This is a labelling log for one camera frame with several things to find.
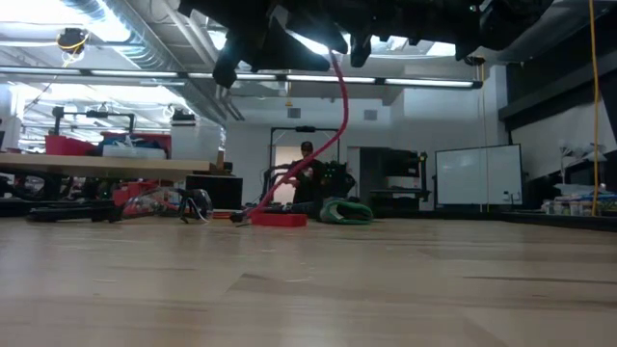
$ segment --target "fluorescent light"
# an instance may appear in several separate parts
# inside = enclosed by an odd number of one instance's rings
[[[220,31],[214,31],[214,30],[210,30],[208,31],[208,34],[210,35],[210,39],[212,40],[212,44],[214,44],[214,47],[218,50],[223,49],[223,47],[225,47],[225,42],[228,41],[228,39],[226,38],[225,33],[220,32]]]
[[[44,145],[45,140],[19,140],[19,143],[22,145]]]
[[[167,128],[135,128],[135,131],[159,131],[159,132],[170,132],[171,129]]]
[[[276,81],[277,76],[259,73],[238,73],[238,81]]]
[[[212,73],[204,73],[204,72],[191,72],[189,73],[190,78],[212,78]]]
[[[453,57],[456,54],[456,45],[445,42],[435,42],[426,52],[427,56],[432,57]]]
[[[47,68],[47,67],[0,67],[0,72],[7,73],[30,73],[44,75],[78,75],[78,69],[74,68]]]
[[[149,87],[157,87],[157,86],[165,86],[165,87],[184,87],[186,82],[180,81],[139,81],[141,86],[149,86]]]
[[[389,38],[389,50],[400,50],[405,47],[409,39],[401,38],[401,37],[390,37]]]
[[[347,83],[375,83],[375,78],[372,77],[343,77]],[[337,82],[336,76],[315,76],[315,75],[287,75],[287,81],[302,81],[302,82]]]
[[[89,22],[86,23],[86,27],[104,41],[124,42],[130,39],[131,32],[107,6],[106,1],[96,0],[95,2],[100,7],[100,10],[96,13],[99,19],[91,20],[87,17]]]
[[[93,86],[98,93],[107,95],[117,102],[127,102],[131,104],[147,103],[156,105],[169,105],[171,103],[181,103],[184,99],[169,89],[158,87],[136,87],[136,86]],[[130,107],[134,110],[144,108],[143,106]]]
[[[140,71],[140,70],[92,70],[94,76],[112,77],[148,77],[148,78],[169,78],[177,77],[177,73],[169,71]]]
[[[105,126],[105,127],[112,127],[114,125],[112,125],[111,123],[105,121],[105,120],[94,120],[95,123],[101,125],[101,126]]]
[[[323,45],[323,44],[321,44],[319,42],[316,42],[314,40],[307,39],[307,38],[303,37],[300,34],[296,34],[294,32],[289,32],[289,35],[291,35],[294,39],[298,40],[301,44],[306,46],[313,53],[324,55],[324,54],[328,54],[328,52],[330,52],[328,47],[326,47],[325,45]]]
[[[473,82],[469,82],[469,81],[419,80],[419,79],[401,79],[401,78],[387,78],[385,83],[387,85],[409,86],[409,87],[469,88],[473,86]]]

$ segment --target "cap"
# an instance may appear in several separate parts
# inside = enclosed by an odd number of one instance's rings
[[[311,141],[302,142],[302,144],[300,145],[300,150],[312,151],[312,142]]]

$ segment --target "red tray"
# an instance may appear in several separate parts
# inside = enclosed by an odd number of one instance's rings
[[[45,136],[45,153],[49,155],[86,155],[86,152],[96,146],[84,141],[59,135]]]
[[[307,215],[255,213],[251,216],[251,222],[254,226],[305,227],[307,225]]]

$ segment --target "red cable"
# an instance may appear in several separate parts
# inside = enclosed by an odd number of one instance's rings
[[[328,141],[324,146],[319,148],[313,154],[306,157],[303,161],[300,162],[300,164],[296,165],[291,171],[287,172],[279,180],[279,182],[277,182],[277,184],[275,184],[275,186],[272,187],[268,191],[268,193],[263,198],[263,200],[259,203],[259,205],[256,208],[249,211],[248,217],[251,217],[254,213],[256,213],[258,210],[263,208],[266,205],[266,203],[268,203],[270,199],[274,196],[274,192],[282,185],[283,182],[285,182],[290,177],[293,177],[297,173],[299,173],[300,170],[305,168],[313,159],[317,157],[317,155],[321,154],[324,150],[328,149],[328,147],[330,147],[333,143],[338,141],[340,136],[345,132],[345,129],[347,128],[347,121],[349,120],[349,96],[347,95],[347,87],[345,86],[345,81],[343,80],[343,73],[340,70],[340,67],[338,66],[338,62],[336,61],[336,56],[333,51],[330,51],[330,59],[332,60],[332,65],[335,68],[336,77],[338,77],[338,85],[340,86],[340,92],[343,98],[343,123],[342,125],[340,126],[336,134],[333,136],[333,138],[330,139],[330,141]]]

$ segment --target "wooden table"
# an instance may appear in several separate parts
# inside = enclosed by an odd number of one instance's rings
[[[0,153],[1,168],[35,170],[73,176],[180,180],[194,171],[209,171],[210,163],[194,160]]]

